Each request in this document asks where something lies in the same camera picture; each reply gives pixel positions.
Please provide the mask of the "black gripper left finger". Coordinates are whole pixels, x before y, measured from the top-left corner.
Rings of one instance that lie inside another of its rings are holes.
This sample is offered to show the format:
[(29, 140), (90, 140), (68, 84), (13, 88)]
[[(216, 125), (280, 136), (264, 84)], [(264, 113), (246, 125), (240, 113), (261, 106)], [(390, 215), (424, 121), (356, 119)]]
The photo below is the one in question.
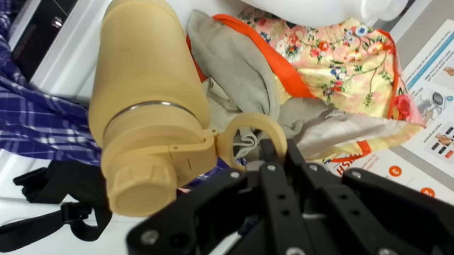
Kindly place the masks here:
[(128, 255), (304, 255), (304, 225), (284, 169), (224, 170), (126, 235)]

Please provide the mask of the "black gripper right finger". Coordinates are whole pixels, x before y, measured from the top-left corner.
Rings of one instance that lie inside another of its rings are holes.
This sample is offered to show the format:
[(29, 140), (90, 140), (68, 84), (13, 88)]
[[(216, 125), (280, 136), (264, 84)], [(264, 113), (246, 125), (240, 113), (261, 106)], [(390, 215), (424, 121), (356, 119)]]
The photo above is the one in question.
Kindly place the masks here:
[(294, 142), (285, 166), (304, 220), (326, 230), (345, 255), (454, 255), (454, 207), (363, 169), (336, 176)]

